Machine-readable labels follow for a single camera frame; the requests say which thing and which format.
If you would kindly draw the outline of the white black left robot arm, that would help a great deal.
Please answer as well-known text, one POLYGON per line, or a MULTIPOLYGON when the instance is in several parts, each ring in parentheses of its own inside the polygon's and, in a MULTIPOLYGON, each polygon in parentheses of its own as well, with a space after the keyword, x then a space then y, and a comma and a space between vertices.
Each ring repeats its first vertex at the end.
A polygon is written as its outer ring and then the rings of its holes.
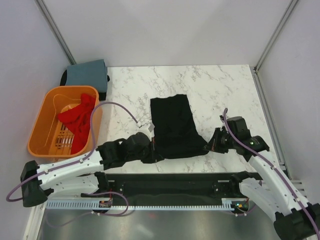
POLYGON ((57 164, 46 166, 39 165, 34 160, 29 161, 24 165, 20 176, 22 203, 26 208, 44 203, 53 192, 51 185, 58 180, 70 180, 91 172, 119 168, 136 160, 153 164, 163 159, 157 152, 154 139, 138 132, 127 139, 107 141, 91 152, 57 164))

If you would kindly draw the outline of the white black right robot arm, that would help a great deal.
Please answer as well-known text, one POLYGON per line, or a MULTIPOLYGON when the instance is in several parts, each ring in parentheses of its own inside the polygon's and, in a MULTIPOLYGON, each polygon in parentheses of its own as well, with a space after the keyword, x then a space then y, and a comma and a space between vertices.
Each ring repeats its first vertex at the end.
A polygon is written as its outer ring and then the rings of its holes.
POLYGON ((312 204, 299 192, 286 174, 268 160, 270 148, 260 136, 249 130, 236 141, 225 127, 217 127, 206 146, 207 150, 226 154, 235 150, 257 171, 267 188, 263 188, 247 171, 235 173, 229 181, 229 191, 235 197, 244 195, 271 219, 282 240, 304 240, 320 235, 320 205, 312 204))

